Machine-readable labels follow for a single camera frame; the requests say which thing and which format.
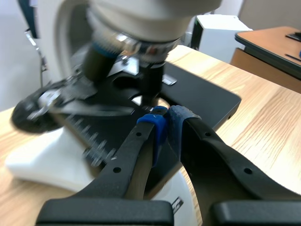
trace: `light wood tabletop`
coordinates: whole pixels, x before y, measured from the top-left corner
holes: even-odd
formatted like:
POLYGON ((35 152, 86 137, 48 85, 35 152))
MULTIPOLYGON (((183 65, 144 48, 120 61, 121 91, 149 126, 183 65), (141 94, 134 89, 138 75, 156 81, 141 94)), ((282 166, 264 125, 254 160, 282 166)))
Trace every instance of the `light wood tabletop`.
POLYGON ((301 65, 300 61, 285 55, 289 54, 300 59, 301 42, 286 37, 287 34, 295 32, 299 32, 299 30, 292 27, 275 27, 257 31, 240 32, 237 36, 250 44, 278 55, 294 64, 301 65))
MULTIPOLYGON (((174 49, 168 61, 239 95, 238 111, 218 135, 275 181, 301 194, 301 94, 184 46, 174 49)), ((10 125, 11 113, 0 113, 0 226, 32 226, 46 200, 71 192, 14 179, 8 172, 7 155, 35 138, 10 125)))

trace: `white microscope body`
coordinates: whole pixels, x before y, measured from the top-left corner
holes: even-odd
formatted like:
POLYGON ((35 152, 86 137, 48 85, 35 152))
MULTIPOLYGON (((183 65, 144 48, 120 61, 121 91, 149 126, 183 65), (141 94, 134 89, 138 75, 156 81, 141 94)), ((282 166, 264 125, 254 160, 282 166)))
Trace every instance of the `white microscope body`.
MULTIPOLYGON (((37 18, 41 47, 52 82, 74 74, 91 42, 87 22, 90 6, 112 28, 137 39, 166 42, 180 38, 191 18, 218 8, 221 0, 38 0, 37 18)), ((82 157, 84 147, 67 129, 41 135, 13 151, 6 159, 11 173, 21 179, 79 191, 94 177, 82 157)), ((183 205, 175 225, 197 225, 194 204, 186 181, 177 172, 154 199, 183 205)))

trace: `silver metal ring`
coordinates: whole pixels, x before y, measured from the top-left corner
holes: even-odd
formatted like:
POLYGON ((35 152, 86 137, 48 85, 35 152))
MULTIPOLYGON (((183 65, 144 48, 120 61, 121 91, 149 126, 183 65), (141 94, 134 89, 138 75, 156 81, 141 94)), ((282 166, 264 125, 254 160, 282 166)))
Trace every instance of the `silver metal ring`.
POLYGON ((166 59, 168 52, 180 43, 180 39, 164 43, 136 40, 124 32, 110 28, 90 8, 87 10, 87 19, 94 30, 93 40, 113 53, 120 52, 125 56, 135 55, 137 58, 149 62, 161 62, 166 59))

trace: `wooden table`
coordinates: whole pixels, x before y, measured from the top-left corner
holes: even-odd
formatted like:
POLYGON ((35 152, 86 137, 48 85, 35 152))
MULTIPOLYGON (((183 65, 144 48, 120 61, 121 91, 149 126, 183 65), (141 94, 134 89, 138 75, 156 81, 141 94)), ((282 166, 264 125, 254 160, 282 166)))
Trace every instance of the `wooden table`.
MULTIPOLYGON (((300 94, 184 46, 168 61, 241 96, 238 111, 218 135, 274 180, 301 193, 300 94)), ((35 136, 14 130, 11 112, 0 113, 0 225, 32 226, 46 200, 71 192, 12 178, 3 165, 6 156, 35 136)))
POLYGON ((301 93, 301 62, 286 56, 301 59, 301 42, 285 36, 297 31, 276 27, 239 32, 235 39, 246 47, 235 51, 230 64, 301 93))

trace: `white box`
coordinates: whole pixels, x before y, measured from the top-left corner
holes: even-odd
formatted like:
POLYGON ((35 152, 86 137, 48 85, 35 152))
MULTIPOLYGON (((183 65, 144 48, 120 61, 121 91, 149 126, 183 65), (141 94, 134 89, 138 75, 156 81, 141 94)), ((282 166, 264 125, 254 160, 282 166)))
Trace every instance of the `white box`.
POLYGON ((251 30, 237 16, 200 15, 195 20, 190 47, 230 63, 235 49, 244 48, 235 41, 235 34, 251 30))

